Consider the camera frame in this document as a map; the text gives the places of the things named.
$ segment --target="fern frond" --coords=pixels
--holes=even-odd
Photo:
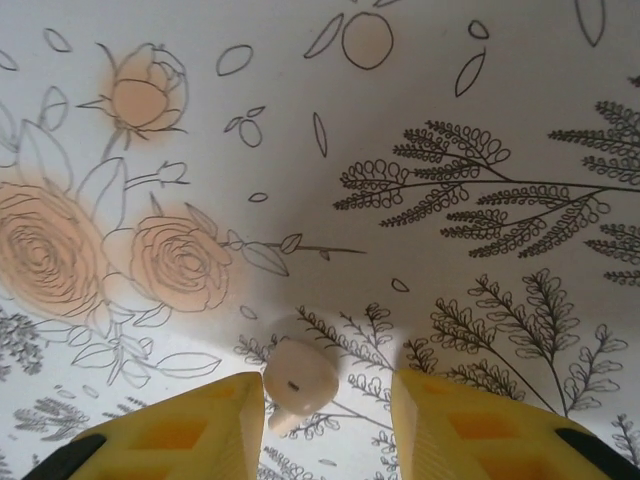
[[[495,242],[471,250],[469,256],[473,258],[486,258],[509,253],[540,235],[545,228],[547,228],[547,224],[540,218],[522,220],[518,222],[509,233],[503,234],[502,237]]]
[[[465,201],[468,199],[469,192],[467,192],[461,184],[443,184],[441,187],[431,190],[415,207],[406,210],[400,215],[380,222],[380,225],[382,227],[399,227],[415,223],[426,218],[427,215],[440,212],[452,205],[458,204],[461,200]]]
[[[522,250],[518,256],[529,258],[546,253],[572,238],[578,231],[600,220],[601,214],[611,211],[611,207],[593,196],[576,200],[564,208],[560,219],[533,245]]]
[[[590,172],[606,175],[629,185],[640,185],[640,158],[585,157],[582,164]]]

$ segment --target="plant sprig drawing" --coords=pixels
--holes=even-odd
[[[478,317],[471,308],[460,306],[457,300],[438,299],[430,316],[433,333],[407,339],[402,345],[407,366],[513,400],[530,399],[567,417],[599,408],[607,393],[620,389],[614,375],[623,369],[623,365],[615,356],[628,348],[627,342],[616,338],[604,324],[595,329],[592,339],[584,338],[580,320],[573,315],[574,305],[568,300],[568,293],[562,288],[561,280],[548,269],[526,275],[522,282],[524,301],[518,301],[518,295],[502,289],[487,275],[476,279],[468,295],[475,306],[485,312],[484,318]],[[313,440],[340,430],[345,421],[366,422],[378,428],[371,444],[380,449],[382,470],[386,472],[378,471],[373,478],[396,478],[397,447],[389,419],[390,379],[395,366],[383,350],[394,337],[391,312],[372,303],[360,318],[340,313],[341,322],[334,326],[305,306],[296,310],[298,321],[305,325],[319,347],[337,349],[353,366],[364,367],[361,373],[348,375],[347,383],[363,401],[377,405],[386,420],[364,415],[360,413],[360,407],[334,401],[294,429],[289,438]],[[246,363],[264,366],[279,341],[280,338],[273,335],[270,342],[263,345],[255,338],[241,336],[234,351],[244,356]],[[478,358],[438,369],[439,355],[452,349]],[[514,354],[517,361],[511,360]],[[533,366],[531,362],[539,363],[549,375],[531,373],[527,368]],[[561,367],[567,362],[568,368]],[[379,375],[367,373],[368,370],[379,372]],[[549,382],[547,386],[551,389],[543,390],[543,381]],[[615,437],[618,447],[625,451],[637,449],[638,435],[632,433],[633,424],[624,423],[624,429],[623,435],[628,438]]]
[[[27,375],[40,373],[42,346],[35,324],[24,315],[7,314],[0,307],[0,382],[6,381],[16,363]]]
[[[354,193],[334,207],[386,210],[411,202],[380,222],[393,228],[468,202],[472,189],[482,187],[484,193],[475,201],[483,208],[449,213],[447,219],[457,225],[443,228],[441,234],[483,242],[469,251],[474,258],[515,250],[520,258],[542,255],[599,223],[611,211],[611,200],[640,193],[640,112],[609,101],[598,102],[596,111],[608,130],[557,130],[549,137],[608,154],[609,158],[587,156],[582,161],[597,181],[507,176],[500,167],[512,152],[494,134],[428,121],[425,128],[406,130],[407,143],[393,148],[394,155],[405,159],[403,164],[380,159],[349,167],[340,180]]]
[[[18,421],[17,430],[49,434],[42,437],[45,442],[73,438],[89,427],[89,416],[71,404],[50,397],[36,400],[33,408],[16,410],[14,417]]]

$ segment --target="botanical illustration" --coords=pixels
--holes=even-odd
[[[44,434],[41,439],[45,442],[73,438],[90,426],[88,415],[51,397],[40,398],[33,408],[21,408],[13,415],[17,430]]]
[[[164,161],[132,177],[124,158],[110,156],[122,136],[126,149],[132,135],[150,139],[178,130],[187,104],[187,76],[162,46],[143,44],[120,63],[100,46],[113,68],[113,89],[80,107],[113,117],[114,131],[102,158],[84,177],[78,178],[53,133],[69,111],[60,88],[49,88],[38,121],[22,120],[19,129],[11,112],[3,105],[0,109],[5,126],[0,144],[12,154],[12,161],[2,165],[3,179],[13,178],[0,183],[0,297],[44,320],[29,335],[77,349],[72,366],[105,370],[108,385],[122,379],[142,388],[156,374],[209,375],[219,358],[206,352],[157,357],[152,329],[173,312],[220,306],[229,291],[234,257],[286,277],[285,259],[294,252],[317,252],[324,260],[335,253],[364,252],[305,245],[302,233],[278,242],[246,241],[234,230],[218,231],[206,213],[189,203],[182,214],[165,214],[152,191],[151,214],[125,224],[131,189],[188,184],[184,162]],[[132,98],[141,103],[134,105]],[[149,110],[156,105],[157,110]],[[25,371],[39,368],[39,350],[30,347],[27,358],[24,341],[18,340],[7,337],[3,349],[21,348]]]
[[[623,365],[616,354],[628,348],[627,342],[616,338],[605,324],[593,332],[580,328],[581,322],[573,314],[574,305],[562,289],[561,280],[549,270],[527,275],[522,283],[523,294],[519,295],[502,289],[487,275],[476,279],[468,295],[484,312],[484,318],[457,300],[438,299],[430,316],[433,333],[403,343],[405,366],[513,400],[528,401],[565,417],[599,408],[608,393],[620,390],[615,374]],[[348,376],[348,383],[363,401],[378,406],[379,415],[364,415],[359,412],[361,406],[333,401],[330,407],[295,428],[289,437],[312,440],[340,430],[347,420],[366,422],[378,429],[370,441],[381,454],[381,469],[371,478],[396,478],[397,447],[389,418],[390,380],[395,365],[384,353],[385,345],[395,334],[391,312],[372,303],[365,309],[363,321],[341,313],[342,321],[335,326],[304,306],[298,307],[297,313],[298,321],[319,347],[338,350],[341,357],[360,369],[362,373]],[[241,336],[235,352],[244,356],[248,364],[262,366],[280,340],[273,335],[263,345],[255,338]],[[446,350],[455,350],[455,358],[462,355],[469,359],[444,366],[441,354]],[[517,362],[510,360],[513,354]],[[567,361],[571,362],[568,368],[560,366]],[[542,395],[543,386],[552,386],[544,391],[554,394]],[[270,399],[266,401],[267,409],[272,409]],[[625,423],[625,419],[619,419],[620,426],[616,425],[624,429],[623,436],[614,438],[621,450],[637,451],[638,436],[633,433],[633,424]]]
[[[0,450],[0,480],[16,480],[11,473],[9,464],[5,460],[6,457],[2,453],[2,450]]]
[[[378,0],[373,8],[380,9],[397,1]],[[351,64],[362,70],[378,68],[393,51],[395,40],[391,25],[379,13],[364,11],[347,18],[344,12],[333,17],[306,51],[304,58],[320,55],[341,34],[342,52]]]
[[[607,130],[556,130],[549,134],[553,140],[577,143],[608,155],[591,155],[582,160],[583,166],[597,177],[593,182],[514,178],[501,171],[512,152],[491,132],[428,121],[426,128],[406,130],[404,138],[408,143],[393,148],[394,155],[406,159],[403,164],[379,159],[349,167],[340,180],[345,189],[354,193],[334,203],[334,207],[386,210],[412,204],[380,222],[381,226],[392,228],[468,202],[476,187],[482,187],[483,192],[491,188],[493,192],[475,198],[483,208],[449,213],[447,219],[460,225],[446,227],[441,234],[483,242],[469,251],[474,258],[515,250],[520,258],[542,255],[569,241],[578,231],[599,223],[611,211],[609,202],[621,202],[623,197],[640,193],[640,113],[609,101],[598,102],[596,112],[608,124]],[[624,225],[613,230],[614,236],[635,231]],[[635,246],[630,255],[618,254],[616,248],[602,243],[590,246],[623,261],[633,262],[635,258]],[[638,275],[613,272],[608,278],[635,284],[631,280]]]
[[[640,467],[640,430],[635,429],[633,422],[624,414],[618,415],[611,424],[619,430],[613,434],[616,447],[627,460]]]
[[[43,344],[31,320],[0,307],[0,382],[7,380],[14,365],[27,375],[40,373]]]

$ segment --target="branch drawing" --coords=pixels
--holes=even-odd
[[[378,1],[374,7],[387,6],[395,1]],[[340,33],[342,52],[350,63],[362,70],[378,68],[393,51],[393,30],[385,17],[377,13],[360,12],[345,22],[345,14],[339,13],[316,37],[304,58],[311,59],[323,53]]]
[[[42,437],[45,442],[73,438],[89,428],[89,416],[69,403],[49,397],[36,400],[33,408],[16,410],[13,416],[18,421],[16,430],[49,434]]]
[[[640,430],[634,430],[634,424],[626,414],[618,415],[611,425],[620,430],[612,435],[616,447],[627,460],[640,467]]]
[[[73,48],[71,47],[71,44],[69,44],[67,39],[53,28],[45,28],[42,31],[42,36],[44,37],[44,41],[47,42],[47,45],[49,45],[49,48],[51,48],[51,50],[53,50],[54,52],[73,52]]]
[[[408,168],[381,159],[356,162],[340,179],[345,189],[355,193],[335,202],[334,207],[391,209],[409,202],[414,192],[426,192],[422,200],[380,223],[383,227],[399,227],[468,201],[472,188],[481,187],[485,192],[495,188],[476,199],[483,209],[449,213],[447,219],[461,225],[443,228],[441,234],[485,241],[484,246],[469,251],[476,258],[514,250],[519,250],[520,258],[542,255],[569,241],[578,231],[599,223],[611,211],[603,197],[640,193],[636,187],[640,183],[640,113],[614,102],[598,102],[596,111],[612,128],[558,130],[549,137],[615,156],[586,157],[582,162],[587,170],[607,177],[607,181],[509,177],[501,173],[500,165],[511,158],[511,151],[491,132],[428,121],[426,128],[406,130],[408,143],[396,145],[393,153],[430,166]]]
[[[476,287],[468,291],[478,299],[476,306],[489,310],[486,317],[494,326],[487,326],[482,318],[474,319],[472,310],[460,309],[455,300],[447,303],[438,299],[437,311],[431,315],[437,333],[431,336],[431,342],[470,355],[483,351],[507,367],[501,370],[483,359],[453,368],[445,375],[485,391],[522,400],[524,392],[510,376],[514,374],[548,410],[566,417],[575,411],[600,407],[601,401],[593,395],[618,391],[620,386],[608,374],[623,368],[621,363],[603,357],[627,349],[628,344],[614,338],[606,325],[600,325],[595,331],[595,350],[582,344],[577,361],[570,365],[569,375],[562,381],[557,357],[581,343],[581,337],[575,332],[580,321],[571,316],[573,304],[566,301],[567,292],[562,290],[561,280],[552,277],[549,270],[540,270],[522,280],[529,294],[526,301],[533,312],[514,302],[511,292],[502,292],[499,284],[491,283],[486,275],[476,279]],[[551,373],[560,407],[553,406],[557,403],[555,400],[543,397],[533,382],[498,351],[494,346],[497,336],[504,336],[515,345],[515,354],[520,359],[544,362]]]
[[[262,130],[260,130],[254,118],[264,112],[265,109],[266,107],[264,106],[252,108],[244,116],[232,118],[227,123],[223,133],[229,133],[238,127],[238,134],[242,143],[251,148],[259,147],[262,145]]]
[[[6,456],[0,450],[0,480],[16,480],[6,462]]]
[[[601,225],[600,231],[614,240],[587,240],[595,252],[637,267],[640,265],[640,228],[625,224]],[[604,278],[618,285],[640,287],[640,270],[609,271]]]
[[[251,45],[234,45],[225,49],[216,61],[216,73],[219,77],[233,75],[249,66],[253,59]]]
[[[98,46],[111,65],[111,91],[109,96],[100,94],[97,100],[78,108],[101,110],[113,119],[114,131],[101,161],[111,157],[123,135],[127,150],[132,135],[149,140],[158,132],[184,132],[177,127],[189,103],[184,65],[164,45],[144,43],[119,64],[105,45]]]
[[[6,381],[12,371],[12,366],[5,363],[7,360],[19,365],[27,375],[40,373],[41,343],[43,339],[31,320],[17,313],[8,315],[0,307],[0,382]]]

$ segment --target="flower drawing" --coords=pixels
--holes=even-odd
[[[188,210],[191,218],[148,217],[134,229],[107,236],[104,250],[120,272],[110,277],[118,276],[118,282],[126,277],[144,297],[180,312],[219,306],[227,294],[231,257],[216,240],[216,225],[195,207]]]
[[[101,235],[78,204],[47,188],[0,183],[0,292],[27,310],[76,317],[102,301]]]
[[[107,47],[99,46],[111,63],[111,91],[79,107],[102,110],[114,120],[115,131],[103,159],[123,133],[128,147],[132,133],[146,140],[149,132],[179,130],[176,125],[188,102],[184,65],[163,45],[144,43],[120,64]]]

